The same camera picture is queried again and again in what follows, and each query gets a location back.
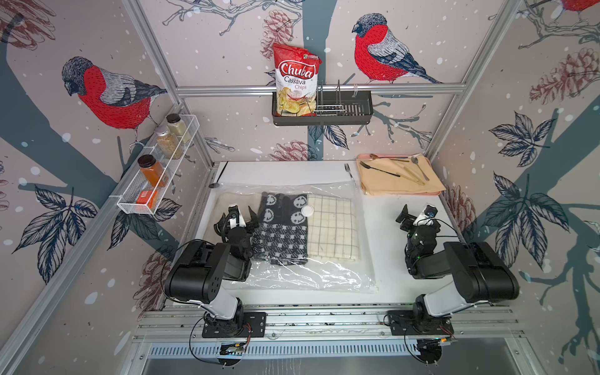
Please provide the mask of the white vacuum bag valve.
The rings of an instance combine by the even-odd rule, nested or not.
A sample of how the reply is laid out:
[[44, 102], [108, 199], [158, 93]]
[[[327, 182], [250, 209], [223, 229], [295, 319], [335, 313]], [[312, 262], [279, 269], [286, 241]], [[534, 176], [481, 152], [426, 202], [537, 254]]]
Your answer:
[[304, 217], [311, 217], [314, 214], [314, 208], [312, 206], [303, 206], [301, 213]]

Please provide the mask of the clear plastic vacuum bag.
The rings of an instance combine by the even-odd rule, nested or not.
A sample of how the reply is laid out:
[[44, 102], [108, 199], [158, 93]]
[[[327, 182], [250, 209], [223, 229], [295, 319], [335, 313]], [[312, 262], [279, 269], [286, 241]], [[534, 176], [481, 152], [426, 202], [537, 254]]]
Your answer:
[[350, 199], [356, 209], [359, 221], [360, 260], [326, 261], [312, 259], [300, 266], [277, 266], [252, 257], [250, 275], [244, 282], [226, 281], [230, 290], [313, 290], [327, 292], [371, 292], [375, 287], [375, 273], [370, 255], [363, 203], [356, 183], [340, 181], [329, 184], [303, 184], [268, 186], [258, 184], [224, 184], [213, 190], [214, 202], [209, 205], [211, 214], [217, 198], [223, 193], [240, 195], [261, 194], [264, 192], [286, 195], [323, 195]]

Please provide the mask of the cream checked cloth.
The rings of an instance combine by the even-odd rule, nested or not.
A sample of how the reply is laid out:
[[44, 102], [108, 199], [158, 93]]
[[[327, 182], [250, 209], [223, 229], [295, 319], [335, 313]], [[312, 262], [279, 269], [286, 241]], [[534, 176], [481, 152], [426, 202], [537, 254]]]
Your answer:
[[359, 221], [347, 198], [308, 195], [307, 254], [326, 261], [360, 260]]

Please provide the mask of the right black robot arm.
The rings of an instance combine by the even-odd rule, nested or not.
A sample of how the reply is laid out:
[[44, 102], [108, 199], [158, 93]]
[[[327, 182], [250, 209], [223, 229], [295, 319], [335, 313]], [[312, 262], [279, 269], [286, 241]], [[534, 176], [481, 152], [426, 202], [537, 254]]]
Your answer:
[[410, 323], [418, 334], [450, 333], [450, 317], [479, 304], [514, 300], [520, 286], [514, 274], [486, 242], [465, 244], [445, 242], [436, 252], [438, 233], [445, 223], [438, 209], [427, 205], [414, 216], [403, 206], [396, 218], [406, 232], [406, 269], [416, 280], [452, 281], [435, 292], [417, 297], [408, 318], [392, 318], [392, 323]]

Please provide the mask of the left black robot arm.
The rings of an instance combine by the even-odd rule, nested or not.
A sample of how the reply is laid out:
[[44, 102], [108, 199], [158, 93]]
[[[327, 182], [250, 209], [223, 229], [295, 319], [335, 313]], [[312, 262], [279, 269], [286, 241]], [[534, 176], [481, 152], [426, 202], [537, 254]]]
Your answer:
[[246, 220], [238, 206], [229, 206], [213, 226], [220, 241], [214, 244], [195, 239], [186, 243], [162, 283], [169, 300], [204, 309], [205, 338], [238, 337], [250, 327], [244, 321], [242, 301], [221, 287], [223, 281], [244, 282], [250, 275], [252, 235], [259, 220], [253, 209], [248, 212]]

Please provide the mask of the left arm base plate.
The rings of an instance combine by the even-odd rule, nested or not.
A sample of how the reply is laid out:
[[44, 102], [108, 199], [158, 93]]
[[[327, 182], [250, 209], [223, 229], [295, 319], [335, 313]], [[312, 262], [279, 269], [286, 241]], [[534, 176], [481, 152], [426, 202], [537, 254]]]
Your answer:
[[204, 315], [203, 338], [263, 338], [267, 325], [265, 312], [244, 312], [232, 320], [220, 320]]

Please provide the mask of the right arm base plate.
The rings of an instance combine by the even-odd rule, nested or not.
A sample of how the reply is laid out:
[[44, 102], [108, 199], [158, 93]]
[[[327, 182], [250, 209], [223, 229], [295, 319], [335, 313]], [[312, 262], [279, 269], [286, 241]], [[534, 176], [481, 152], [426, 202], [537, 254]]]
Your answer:
[[389, 310], [383, 323], [393, 336], [451, 336], [454, 329], [449, 318], [416, 317], [412, 310]]

